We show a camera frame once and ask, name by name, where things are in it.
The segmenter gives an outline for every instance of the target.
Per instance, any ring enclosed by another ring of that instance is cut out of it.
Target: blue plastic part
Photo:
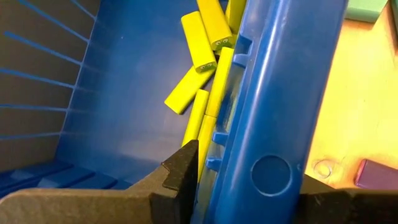
[[[0,174],[0,190],[4,190],[16,185],[21,185],[31,180],[37,180],[45,175],[54,174],[61,170],[71,168],[71,164],[53,161],[45,164],[29,166],[23,169]]]
[[[126,190],[129,187],[131,187],[130,183],[127,183],[126,181],[119,180],[111,189],[113,190]]]
[[[239,65],[242,68],[246,68],[248,64],[249,57],[246,54],[236,54],[232,60],[232,63]]]
[[[71,189],[109,189],[116,184],[117,180],[114,178],[103,175],[95,174],[87,180],[72,185]]]
[[[213,142],[225,146],[226,140],[228,139],[228,135],[224,132],[214,132],[213,133]]]
[[[346,4],[248,1],[235,49],[247,65],[231,67],[216,127],[228,140],[209,148],[221,167],[204,169],[193,223],[291,222]]]
[[[221,159],[209,157],[206,160],[206,167],[208,169],[218,172],[221,166],[221,161],[222,161]]]
[[[94,175],[93,171],[80,167],[73,167],[56,174],[44,177],[38,184],[40,188],[64,188],[70,187]]]
[[[57,159],[135,183],[176,150],[189,119],[163,101],[192,66],[180,19],[194,0],[102,0]]]
[[[28,189],[32,187],[36,187],[39,183],[40,179],[30,180],[28,182],[23,182],[18,185],[13,185],[12,187],[6,188],[4,190],[0,190],[0,198],[6,196],[9,193],[13,193],[17,190]]]

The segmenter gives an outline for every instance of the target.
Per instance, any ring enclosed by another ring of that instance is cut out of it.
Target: green block
[[[394,21],[396,22],[396,31],[398,34],[398,0],[391,1],[392,14],[394,15]]]
[[[388,0],[349,0],[346,19],[375,22]]]

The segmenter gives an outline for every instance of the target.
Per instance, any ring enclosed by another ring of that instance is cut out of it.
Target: wooden surface
[[[364,158],[398,169],[398,41],[389,3],[375,24],[344,21],[306,173],[354,187]],[[328,178],[313,169],[324,159],[332,161]]]

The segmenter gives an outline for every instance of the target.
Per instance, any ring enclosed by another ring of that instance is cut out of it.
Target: blue plastic wall
[[[80,86],[79,77],[99,6],[100,0],[0,2],[0,198],[31,187],[131,185],[77,162],[55,159],[60,136],[69,134],[66,116],[95,114],[72,97],[96,93]]]
[[[180,23],[196,1],[103,0],[57,158],[135,183],[180,148],[189,109],[167,95],[192,66]]]
[[[347,0],[248,0],[193,223],[291,223]]]

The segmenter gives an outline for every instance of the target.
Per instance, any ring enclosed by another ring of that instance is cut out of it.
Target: blue bin floor
[[[133,184],[180,148],[190,108],[179,116],[164,100],[192,66],[180,18],[196,10],[102,1],[57,159]]]
[[[0,198],[33,187],[125,190],[130,186],[125,181],[60,161],[0,173]]]

